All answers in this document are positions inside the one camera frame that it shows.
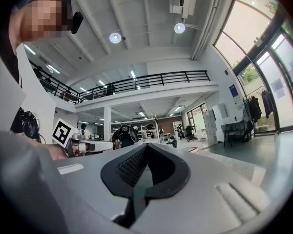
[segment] black shirt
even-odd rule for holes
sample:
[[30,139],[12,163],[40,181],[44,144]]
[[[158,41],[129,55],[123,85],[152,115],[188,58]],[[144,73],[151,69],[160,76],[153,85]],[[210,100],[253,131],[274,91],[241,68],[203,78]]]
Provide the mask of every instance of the black shirt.
[[[10,38],[9,38],[9,21],[10,17],[6,19],[5,23],[0,29],[0,57],[9,70],[10,74],[13,76],[17,83],[20,82],[20,73],[18,67],[18,59],[16,55],[14,55]],[[14,133],[22,133],[23,127],[21,124],[21,108],[18,110],[12,126],[11,130]]]

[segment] vent grille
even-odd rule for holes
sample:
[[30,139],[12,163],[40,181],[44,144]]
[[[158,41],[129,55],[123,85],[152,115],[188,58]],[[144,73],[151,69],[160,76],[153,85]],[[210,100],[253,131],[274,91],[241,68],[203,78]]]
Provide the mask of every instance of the vent grille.
[[48,61],[41,56],[39,56],[39,60],[42,61],[45,65],[47,65],[47,63],[48,63]]

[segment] black headphones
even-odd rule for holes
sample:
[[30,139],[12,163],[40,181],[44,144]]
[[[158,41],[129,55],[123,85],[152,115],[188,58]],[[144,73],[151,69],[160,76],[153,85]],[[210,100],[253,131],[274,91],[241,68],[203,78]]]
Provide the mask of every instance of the black headphones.
[[30,112],[21,110],[21,124],[27,137],[39,140],[38,123],[36,117]]

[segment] hanging jacket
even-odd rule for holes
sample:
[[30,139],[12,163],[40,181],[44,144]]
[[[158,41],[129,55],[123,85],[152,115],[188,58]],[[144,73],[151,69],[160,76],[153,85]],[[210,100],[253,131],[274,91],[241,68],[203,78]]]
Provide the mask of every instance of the hanging jacket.
[[269,115],[272,113],[272,101],[270,100],[269,94],[266,90],[262,92],[262,98],[263,98],[266,118],[269,118]]
[[260,110],[259,104],[258,104],[258,98],[252,96],[251,100],[248,102],[250,114],[254,122],[257,122],[262,114],[262,111]]

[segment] person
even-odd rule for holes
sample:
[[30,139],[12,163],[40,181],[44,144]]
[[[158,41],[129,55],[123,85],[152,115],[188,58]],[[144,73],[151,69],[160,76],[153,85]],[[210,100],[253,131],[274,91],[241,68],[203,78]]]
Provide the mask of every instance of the person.
[[[68,17],[71,12],[71,0],[32,0],[4,20],[3,26],[0,28],[0,57],[20,87],[21,76],[16,57],[17,47],[23,42],[50,37],[52,31],[67,30]],[[41,144],[24,134],[21,108],[14,118],[11,131],[34,146],[45,147],[54,160],[67,158],[60,145]]]
[[86,139],[91,139],[91,133],[89,132],[89,130],[86,129],[86,124],[82,124],[82,130],[84,131],[84,134]]
[[164,141],[163,134],[164,134],[164,129],[160,126],[160,142]]
[[184,130],[182,129],[182,125],[179,124],[178,126],[179,132],[180,132],[180,139],[185,138]]

